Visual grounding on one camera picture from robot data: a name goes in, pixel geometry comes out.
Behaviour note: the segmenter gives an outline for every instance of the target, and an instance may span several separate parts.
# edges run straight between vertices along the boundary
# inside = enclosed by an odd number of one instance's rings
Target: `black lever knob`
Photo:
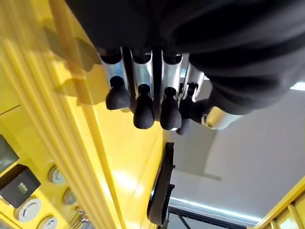
[[[190,110],[190,118],[202,124],[202,116],[207,113],[207,101],[208,99],[202,99],[193,103],[191,110]]]
[[[181,127],[176,130],[176,133],[179,135],[185,135],[191,129],[192,120],[190,119],[190,110],[193,103],[194,102],[192,101],[191,96],[187,96],[185,99],[180,101],[179,111],[181,114],[182,123]]]
[[[150,97],[150,88],[141,84],[138,88],[139,97],[133,116],[133,124],[139,129],[148,129],[154,123],[153,100]]]
[[[130,106],[130,95],[125,88],[124,80],[119,76],[110,79],[111,90],[106,96],[106,107],[117,110]]]
[[[168,87],[164,90],[161,104],[160,124],[165,130],[175,130],[181,127],[181,115],[176,100],[176,90]]]
[[[179,111],[180,111],[181,118],[182,118],[182,124],[181,124],[181,127],[178,130],[176,130],[176,133],[179,135],[185,135],[191,129],[192,120],[191,120],[190,112],[191,112],[192,105],[194,104],[192,98],[193,98],[196,88],[198,88],[198,85],[196,83],[188,84],[186,98],[182,99],[180,101]]]

